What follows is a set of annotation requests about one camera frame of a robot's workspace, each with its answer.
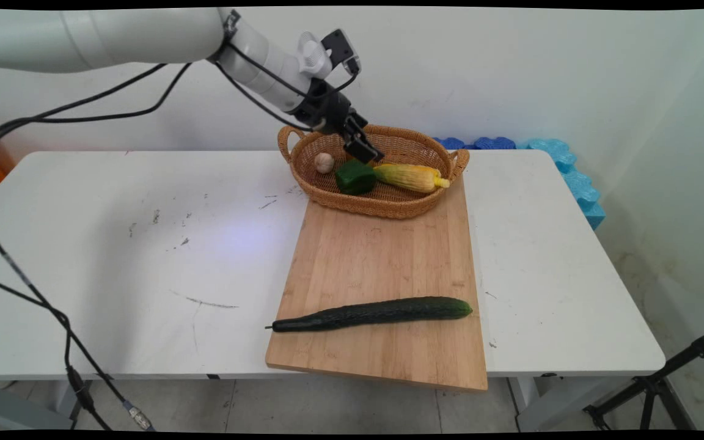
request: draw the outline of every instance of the corn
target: corn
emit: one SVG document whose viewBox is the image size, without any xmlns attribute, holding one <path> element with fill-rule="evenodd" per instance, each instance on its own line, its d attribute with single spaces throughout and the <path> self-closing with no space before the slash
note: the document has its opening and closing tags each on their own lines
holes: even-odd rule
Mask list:
<svg viewBox="0 0 704 440">
<path fill-rule="evenodd" d="M 450 181 L 442 178 L 436 168 L 421 165 L 382 164 L 374 167 L 377 180 L 420 193 L 432 193 L 436 188 L 447 188 Z"/>
</svg>

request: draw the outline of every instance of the gray tile floor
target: gray tile floor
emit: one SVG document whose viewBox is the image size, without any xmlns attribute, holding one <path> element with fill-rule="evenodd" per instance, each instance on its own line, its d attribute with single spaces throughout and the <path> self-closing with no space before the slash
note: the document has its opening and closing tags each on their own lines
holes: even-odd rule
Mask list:
<svg viewBox="0 0 704 440">
<path fill-rule="evenodd" d="M 540 392 L 558 378 L 543 379 Z M 17 382 L 9 391 L 33 402 L 50 395 L 50 382 Z M 380 381 L 304 375 L 240 381 L 116 381 L 160 431 L 289 434 L 438 434 L 517 432 L 506 379 L 491 378 L 481 394 L 433 390 Z M 92 385 L 100 416 L 115 430 L 139 431 L 101 381 Z M 659 399 L 651 429 L 674 429 Z M 637 429 L 642 397 L 606 417 L 613 429 Z M 75 429 L 100 429 L 81 410 Z M 577 412 L 550 431 L 594 431 Z"/>
</svg>

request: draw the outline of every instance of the blue foam block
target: blue foam block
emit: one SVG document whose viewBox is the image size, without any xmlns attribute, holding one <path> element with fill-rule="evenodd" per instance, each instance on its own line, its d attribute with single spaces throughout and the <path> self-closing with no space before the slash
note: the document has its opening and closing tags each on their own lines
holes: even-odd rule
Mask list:
<svg viewBox="0 0 704 440">
<path fill-rule="evenodd" d="M 520 145 L 525 150 L 542 150 L 553 158 L 555 166 L 562 173 L 570 171 L 570 167 L 575 165 L 578 158 L 570 153 L 570 146 L 558 139 L 531 139 L 524 145 Z"/>
<path fill-rule="evenodd" d="M 594 203 L 590 209 L 583 211 L 583 214 L 585 214 L 586 220 L 588 220 L 588 223 L 592 226 L 592 229 L 597 229 L 601 221 L 604 220 L 604 217 L 606 217 L 604 214 L 604 209 L 602 209 L 598 203 Z"/>
<path fill-rule="evenodd" d="M 491 139 L 490 137 L 480 137 L 480 139 L 474 141 L 475 150 L 514 150 L 515 143 L 506 137 L 497 137 L 496 139 Z"/>
<path fill-rule="evenodd" d="M 591 209 L 599 200 L 599 192 L 592 187 L 592 179 L 579 172 L 574 165 L 562 177 L 583 211 Z"/>
<path fill-rule="evenodd" d="M 458 148 L 463 148 L 464 145 L 466 145 L 465 142 L 457 137 L 448 137 L 447 139 L 439 139 L 438 137 L 434 137 L 433 140 L 441 143 L 442 146 L 448 150 L 458 150 Z"/>
</svg>

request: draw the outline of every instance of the scuff mark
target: scuff mark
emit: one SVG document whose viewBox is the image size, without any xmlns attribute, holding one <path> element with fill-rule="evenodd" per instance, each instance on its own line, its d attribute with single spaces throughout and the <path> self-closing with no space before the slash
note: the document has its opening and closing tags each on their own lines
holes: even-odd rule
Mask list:
<svg viewBox="0 0 704 440">
<path fill-rule="evenodd" d="M 220 307 L 220 309 L 237 309 L 237 308 L 238 308 L 238 306 L 228 306 L 227 304 L 216 304 L 216 303 L 213 303 L 213 302 L 202 301 L 202 300 L 199 300 L 199 299 L 197 299 L 197 298 L 186 297 L 186 296 L 184 296 L 184 295 L 181 295 L 181 293 L 176 292 L 176 291 L 173 290 L 173 289 L 168 289 L 168 290 L 170 290 L 170 293 L 173 293 L 173 295 L 175 295 L 175 296 L 184 298 L 185 300 L 188 300 L 188 301 L 192 301 L 192 303 L 198 303 L 198 304 L 200 304 L 201 306 Z"/>
<path fill-rule="evenodd" d="M 195 331 L 195 318 L 197 317 L 197 313 L 200 311 L 201 307 L 203 307 L 203 304 L 198 304 L 197 309 L 195 310 L 195 314 L 192 315 L 192 339 L 195 342 L 195 353 L 196 354 L 200 354 L 200 352 L 197 349 L 197 332 Z"/>
</svg>

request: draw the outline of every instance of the cable connector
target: cable connector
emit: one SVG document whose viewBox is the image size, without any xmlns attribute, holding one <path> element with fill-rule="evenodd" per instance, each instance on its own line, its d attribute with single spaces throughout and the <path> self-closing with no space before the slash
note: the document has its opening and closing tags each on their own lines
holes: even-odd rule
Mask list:
<svg viewBox="0 0 704 440">
<path fill-rule="evenodd" d="M 90 413 L 94 412 L 94 399 L 92 399 L 92 394 L 89 392 L 89 388 L 86 387 L 86 384 L 83 383 L 81 375 L 78 374 L 78 371 L 76 371 L 72 365 L 67 367 L 67 379 L 81 407 Z"/>
<path fill-rule="evenodd" d="M 145 416 L 145 413 L 143 413 L 137 406 L 134 406 L 129 403 L 128 400 L 125 400 L 123 401 L 123 407 L 125 407 L 126 411 L 129 412 L 129 415 L 132 417 L 134 422 L 140 426 L 140 429 L 143 429 L 143 431 L 156 431 L 154 426 L 151 425 L 151 420 L 149 420 L 149 418 Z"/>
</svg>

